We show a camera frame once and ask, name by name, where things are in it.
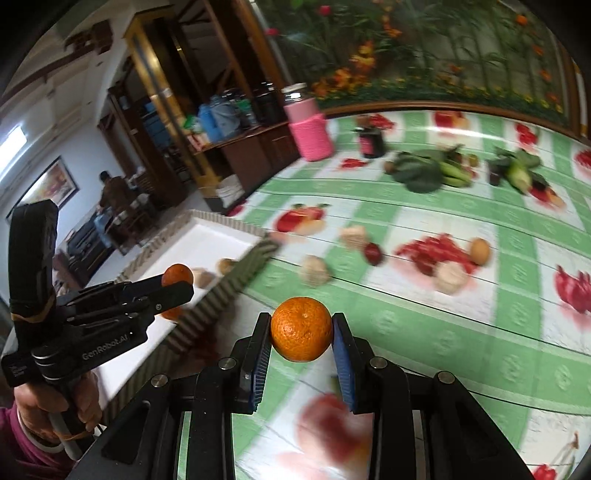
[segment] pink sleeve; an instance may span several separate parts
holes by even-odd
[[[61,480],[70,473],[74,466],[66,453],[61,451],[44,451],[41,445],[35,445],[23,431],[18,419],[15,404],[12,408],[0,408],[0,434],[2,448],[10,450],[23,474],[28,479]]]

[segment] apple print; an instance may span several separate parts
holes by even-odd
[[[369,165],[368,161],[359,160],[357,158],[345,158],[339,165],[341,170],[350,170]]]
[[[372,430],[373,415],[355,416],[336,395],[325,393],[304,407],[295,435],[302,452],[318,465],[358,472],[367,468]]]
[[[470,122],[464,116],[464,112],[438,110],[433,113],[433,120],[439,128],[457,128],[459,130],[470,128]]]
[[[538,144],[540,136],[540,129],[537,128],[537,134],[532,132],[531,128],[524,124],[517,124],[515,131],[517,132],[517,141],[519,146],[524,150],[532,150]]]
[[[330,205],[327,203],[321,203],[315,207],[308,207],[297,203],[277,219],[275,230],[303,236],[321,232],[326,227],[323,218],[326,214],[324,209],[328,206]]]

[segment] green checkered tablecloth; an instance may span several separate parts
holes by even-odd
[[[432,112],[384,115],[396,123],[386,134],[390,155],[464,144],[462,153],[481,160],[474,185],[411,193],[382,172],[384,159],[345,171],[339,168],[344,158],[359,158],[353,119],[332,120],[338,153],[286,168],[238,216],[272,231],[294,204],[328,205],[326,227],[278,251],[246,295],[270,309],[294,296],[318,299],[332,313],[344,312],[354,335],[402,367],[425,375],[455,373],[532,469],[554,462],[563,480],[567,468],[561,462],[571,458],[557,456],[560,449],[578,434],[578,463],[591,443],[591,316],[563,305],[553,280],[557,265],[571,275],[591,272],[591,174],[574,161],[586,147],[537,131],[532,152],[543,161],[538,171],[566,203],[551,210],[507,182],[488,184],[483,161],[495,147],[519,147],[516,122],[465,113],[469,131],[442,132]],[[359,252],[339,245],[340,229],[353,224],[363,225],[390,255],[386,264],[371,267]],[[393,254],[401,243],[442,232],[460,246],[482,237],[493,248],[489,265],[456,297],[422,284],[410,263]],[[315,289],[301,283],[297,271],[306,254],[325,259],[330,283]],[[306,388],[326,390],[317,384],[319,368],[273,353],[259,412],[234,419],[238,478],[267,478],[253,462],[271,448],[268,439],[293,443],[280,418],[293,409],[294,398],[306,396]]]

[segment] jar lid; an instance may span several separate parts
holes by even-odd
[[[308,86],[305,83],[295,83],[293,85],[289,85],[289,87],[282,88],[281,93],[296,92],[298,90],[303,90],[305,88],[308,88]]]

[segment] mandarin orange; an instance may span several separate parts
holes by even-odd
[[[277,307],[271,318],[275,350],[292,362],[316,360],[333,339],[330,312],[318,300],[293,297]]]
[[[173,307],[166,312],[162,312],[162,315],[165,319],[170,320],[172,322],[176,322],[178,318],[181,316],[183,309],[181,307]]]
[[[191,269],[183,265],[181,263],[175,263],[166,269],[164,275],[162,275],[162,280],[160,281],[163,287],[167,287],[168,285],[173,285],[177,282],[185,281],[191,285],[193,285],[193,272]],[[182,314],[183,309],[181,307],[175,307],[170,310],[166,310],[166,312],[162,312],[162,315],[167,320],[176,321]]]
[[[166,269],[164,275],[162,275],[162,286],[166,287],[173,283],[185,281],[193,285],[193,272],[187,265],[181,263],[175,263]]]

